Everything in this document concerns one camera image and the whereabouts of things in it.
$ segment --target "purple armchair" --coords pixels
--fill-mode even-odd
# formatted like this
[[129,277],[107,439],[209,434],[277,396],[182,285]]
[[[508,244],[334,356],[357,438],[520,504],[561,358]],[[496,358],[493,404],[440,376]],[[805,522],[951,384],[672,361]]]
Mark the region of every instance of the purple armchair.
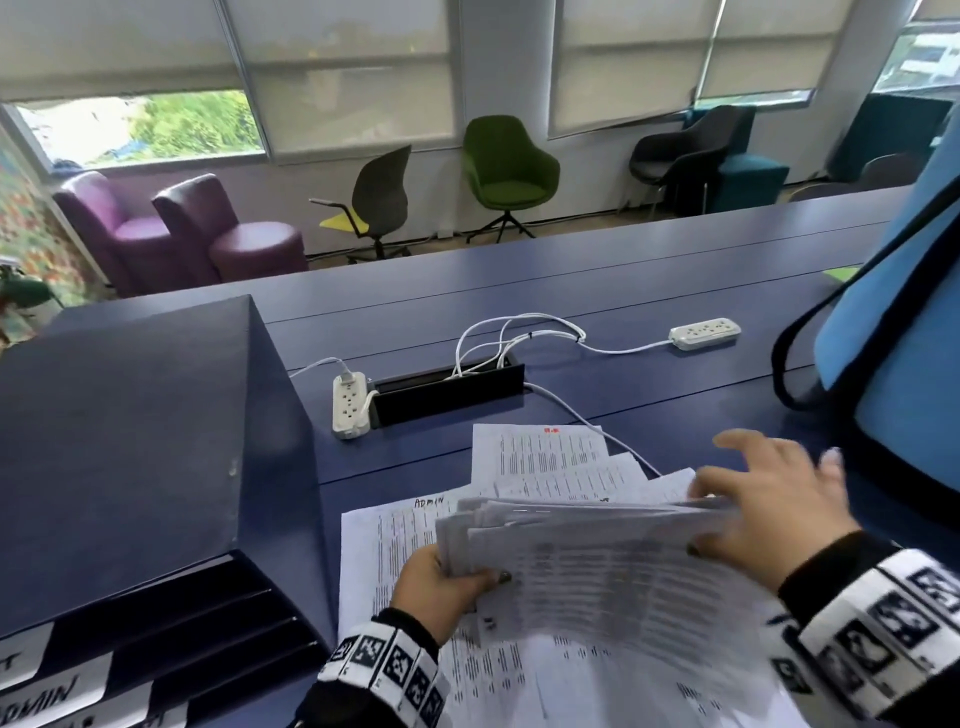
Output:
[[120,298],[196,285],[160,218],[131,217],[99,172],[69,180],[54,200]]
[[168,187],[154,197],[154,207],[196,278],[220,282],[307,270],[300,231],[285,223],[241,223],[216,175]]

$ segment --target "blue desk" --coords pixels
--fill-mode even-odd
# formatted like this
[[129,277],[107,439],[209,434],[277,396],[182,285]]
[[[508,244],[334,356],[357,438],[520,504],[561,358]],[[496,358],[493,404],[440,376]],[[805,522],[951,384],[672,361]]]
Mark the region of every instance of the blue desk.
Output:
[[[569,317],[594,346],[614,349],[658,341],[674,326],[728,316],[743,335],[733,346],[704,352],[611,357],[553,339],[515,351],[531,381],[564,397],[662,471],[733,465],[731,453],[710,444],[713,434],[731,426],[791,437],[817,451],[831,444],[816,419],[788,412],[774,397],[770,350],[790,321],[836,285],[821,271],[862,262],[906,194],[879,190],[230,283],[72,309],[49,330],[109,326],[249,293],[289,370],[340,356],[377,379],[450,364],[463,330],[492,316],[536,310]],[[815,377],[815,329],[804,333],[789,362],[798,388]],[[324,539],[337,575],[341,514],[467,483],[474,422],[571,421],[551,401],[526,395],[341,442],[329,429],[333,374],[318,368],[295,383],[316,430]],[[868,526],[960,566],[960,547],[944,528],[856,475],[850,488],[853,508]],[[216,724],[281,725],[309,682]]]

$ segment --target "patterned wallpaper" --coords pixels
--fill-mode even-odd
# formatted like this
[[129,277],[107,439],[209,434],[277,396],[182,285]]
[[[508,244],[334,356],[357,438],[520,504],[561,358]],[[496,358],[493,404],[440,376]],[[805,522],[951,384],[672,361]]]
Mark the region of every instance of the patterned wallpaper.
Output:
[[[20,167],[12,142],[2,129],[0,255],[19,258],[27,273],[50,283],[63,305],[98,301],[106,295],[86,259]],[[33,335],[11,312],[0,312],[0,330],[14,343]]]

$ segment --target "power strip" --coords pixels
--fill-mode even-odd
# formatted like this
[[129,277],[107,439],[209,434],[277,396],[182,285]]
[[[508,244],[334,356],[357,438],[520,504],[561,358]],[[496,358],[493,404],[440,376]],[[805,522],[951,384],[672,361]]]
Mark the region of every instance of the power strip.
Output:
[[710,319],[670,329],[670,341],[685,352],[724,344],[739,335],[740,327],[730,319]]
[[339,375],[333,379],[333,435],[352,440],[370,432],[370,410],[363,410],[367,400],[367,378],[360,372]]

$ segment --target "black and white sleeve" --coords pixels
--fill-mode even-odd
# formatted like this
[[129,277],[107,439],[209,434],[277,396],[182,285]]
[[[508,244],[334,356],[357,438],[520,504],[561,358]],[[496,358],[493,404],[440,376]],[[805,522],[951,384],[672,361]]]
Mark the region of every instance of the black and white sleeve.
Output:
[[439,652],[414,618],[385,609],[341,639],[291,728],[435,728],[450,690]]
[[860,532],[784,582],[820,673],[863,717],[943,722],[960,690],[960,579],[922,551]]

